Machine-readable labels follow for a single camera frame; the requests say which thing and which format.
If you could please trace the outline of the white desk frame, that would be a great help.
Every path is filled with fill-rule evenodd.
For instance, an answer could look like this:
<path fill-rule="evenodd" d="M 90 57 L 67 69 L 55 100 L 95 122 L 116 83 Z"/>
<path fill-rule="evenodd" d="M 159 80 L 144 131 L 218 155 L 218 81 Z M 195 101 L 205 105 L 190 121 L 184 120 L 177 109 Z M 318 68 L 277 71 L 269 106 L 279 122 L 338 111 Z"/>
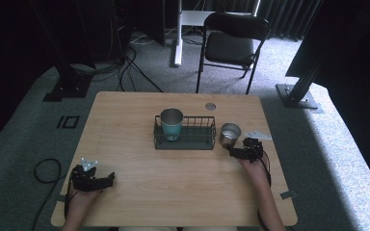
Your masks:
<path fill-rule="evenodd" d="M 177 0 L 177 26 L 176 26 L 176 45 L 174 52 L 174 62 L 175 66 L 182 65 L 182 54 L 183 54 L 183 38 L 182 38 L 182 27 L 183 26 L 202 26 L 204 20 L 212 11 L 197 11 L 197 10 L 183 10 L 182 3 L 183 0 Z"/>

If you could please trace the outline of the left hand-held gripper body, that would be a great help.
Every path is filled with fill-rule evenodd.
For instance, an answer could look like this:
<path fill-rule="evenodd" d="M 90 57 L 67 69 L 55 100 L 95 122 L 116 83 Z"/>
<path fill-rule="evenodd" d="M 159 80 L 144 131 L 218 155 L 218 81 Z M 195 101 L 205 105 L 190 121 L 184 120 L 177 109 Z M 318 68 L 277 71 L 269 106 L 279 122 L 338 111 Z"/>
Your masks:
<path fill-rule="evenodd" d="M 73 188 L 82 192 L 93 192 L 101 189 L 100 182 L 91 177 L 91 169 L 97 167 L 98 161 L 82 158 L 79 165 L 71 171 Z"/>

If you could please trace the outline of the black metal stand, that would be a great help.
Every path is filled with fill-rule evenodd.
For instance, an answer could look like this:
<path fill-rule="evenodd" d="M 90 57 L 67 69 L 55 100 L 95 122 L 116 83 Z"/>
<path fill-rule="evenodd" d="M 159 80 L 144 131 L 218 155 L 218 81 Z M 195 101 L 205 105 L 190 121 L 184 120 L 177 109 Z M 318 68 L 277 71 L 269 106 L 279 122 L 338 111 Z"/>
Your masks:
<path fill-rule="evenodd" d="M 298 81 L 294 85 L 276 85 L 285 108 L 319 109 L 309 88 L 318 77 L 329 53 L 329 26 L 329 0 L 320 0 L 320 6 L 311 20 L 304 40 L 286 72 L 287 77 L 297 77 Z"/>
<path fill-rule="evenodd" d="M 61 102 L 64 98 L 84 98 L 89 90 L 93 76 L 78 74 L 66 58 L 66 53 L 57 41 L 57 36 L 50 25 L 50 20 L 42 11 L 40 0 L 27 0 L 37 21 L 37 34 L 54 63 L 60 77 L 53 90 L 48 92 L 44 102 Z"/>

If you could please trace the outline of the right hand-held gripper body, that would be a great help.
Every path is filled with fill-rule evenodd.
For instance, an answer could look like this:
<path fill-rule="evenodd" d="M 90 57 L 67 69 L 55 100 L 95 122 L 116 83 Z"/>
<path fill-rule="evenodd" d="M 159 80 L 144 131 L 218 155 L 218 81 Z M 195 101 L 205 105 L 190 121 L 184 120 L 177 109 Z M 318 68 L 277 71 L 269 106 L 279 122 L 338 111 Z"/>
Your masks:
<path fill-rule="evenodd" d="M 252 146 L 245 146 L 245 149 L 248 151 L 248 160 L 251 163 L 258 159 L 261 159 L 264 155 L 266 155 L 266 151 L 264 150 L 262 142 L 270 141 L 272 139 L 271 135 L 267 135 L 257 130 L 254 130 L 252 132 L 246 132 L 244 136 L 245 138 L 253 139 Z"/>

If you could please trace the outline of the teal metal cup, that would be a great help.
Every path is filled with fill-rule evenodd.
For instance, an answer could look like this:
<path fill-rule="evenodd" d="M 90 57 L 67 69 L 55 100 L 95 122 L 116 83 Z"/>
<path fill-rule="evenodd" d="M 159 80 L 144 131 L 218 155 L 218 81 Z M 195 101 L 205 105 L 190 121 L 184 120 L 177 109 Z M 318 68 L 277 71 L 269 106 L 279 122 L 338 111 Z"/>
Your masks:
<path fill-rule="evenodd" d="M 179 109 L 168 108 L 160 114 L 163 134 L 168 141 L 176 141 L 179 138 L 184 115 Z"/>

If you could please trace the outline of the dark curtain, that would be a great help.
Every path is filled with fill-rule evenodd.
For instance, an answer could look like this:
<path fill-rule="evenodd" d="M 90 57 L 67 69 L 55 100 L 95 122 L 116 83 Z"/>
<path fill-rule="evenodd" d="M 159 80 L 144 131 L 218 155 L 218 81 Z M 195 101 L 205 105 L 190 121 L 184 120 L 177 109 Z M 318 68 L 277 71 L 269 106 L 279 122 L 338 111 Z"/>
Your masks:
<path fill-rule="evenodd" d="M 271 38 L 304 39 L 324 0 L 202 0 L 205 11 L 250 13 L 266 19 Z"/>

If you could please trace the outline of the black wire basket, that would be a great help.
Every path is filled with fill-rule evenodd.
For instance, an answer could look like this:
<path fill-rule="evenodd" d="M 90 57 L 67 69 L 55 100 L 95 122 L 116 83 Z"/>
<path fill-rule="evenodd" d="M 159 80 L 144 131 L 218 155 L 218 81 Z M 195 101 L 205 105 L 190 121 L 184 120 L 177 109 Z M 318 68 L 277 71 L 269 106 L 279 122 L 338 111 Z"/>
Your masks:
<path fill-rule="evenodd" d="M 154 147 L 171 150 L 212 150 L 216 139 L 213 116 L 185 116 L 180 133 L 165 135 L 160 116 L 154 118 Z"/>

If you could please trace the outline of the short silver metal cup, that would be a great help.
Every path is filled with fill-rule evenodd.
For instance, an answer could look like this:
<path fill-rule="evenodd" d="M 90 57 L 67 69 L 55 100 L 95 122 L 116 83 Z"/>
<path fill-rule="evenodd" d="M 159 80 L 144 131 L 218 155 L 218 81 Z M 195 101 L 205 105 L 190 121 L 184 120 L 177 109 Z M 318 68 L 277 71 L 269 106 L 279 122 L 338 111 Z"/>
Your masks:
<path fill-rule="evenodd" d="M 233 148 L 239 137 L 241 129 L 235 123 L 225 123 L 221 128 L 219 143 L 225 149 Z"/>

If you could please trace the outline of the black folding chair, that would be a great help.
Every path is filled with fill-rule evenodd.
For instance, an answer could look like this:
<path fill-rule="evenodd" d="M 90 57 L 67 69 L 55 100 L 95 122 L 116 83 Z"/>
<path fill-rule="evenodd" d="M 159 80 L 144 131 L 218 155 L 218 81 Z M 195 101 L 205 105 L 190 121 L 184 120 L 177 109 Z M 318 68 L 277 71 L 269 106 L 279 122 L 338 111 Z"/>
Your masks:
<path fill-rule="evenodd" d="M 202 27 L 196 92 L 199 92 L 201 73 L 209 65 L 243 70 L 241 79 L 251 70 L 246 89 L 246 94 L 249 94 L 261 48 L 270 32 L 270 23 L 261 17 L 234 13 L 209 14 Z"/>

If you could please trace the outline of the person's right hand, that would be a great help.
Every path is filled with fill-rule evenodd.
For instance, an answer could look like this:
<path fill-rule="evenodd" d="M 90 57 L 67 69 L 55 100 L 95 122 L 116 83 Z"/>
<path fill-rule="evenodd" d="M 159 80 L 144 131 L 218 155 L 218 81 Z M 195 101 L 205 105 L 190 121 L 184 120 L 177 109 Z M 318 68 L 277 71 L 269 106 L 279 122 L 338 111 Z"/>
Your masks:
<path fill-rule="evenodd" d="M 239 160 L 239 163 L 245 169 L 253 183 L 268 182 L 267 170 L 260 161 L 250 163 L 247 160 Z"/>

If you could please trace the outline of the person's left hand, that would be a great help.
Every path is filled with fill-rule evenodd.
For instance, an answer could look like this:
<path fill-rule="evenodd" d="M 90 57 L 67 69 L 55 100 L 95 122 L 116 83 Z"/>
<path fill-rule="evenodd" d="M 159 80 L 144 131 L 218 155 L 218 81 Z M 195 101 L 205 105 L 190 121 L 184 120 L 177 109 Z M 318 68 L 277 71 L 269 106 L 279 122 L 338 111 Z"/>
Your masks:
<path fill-rule="evenodd" d="M 87 212 L 100 195 L 100 191 L 82 192 L 71 187 L 67 192 L 68 210 L 71 213 Z"/>

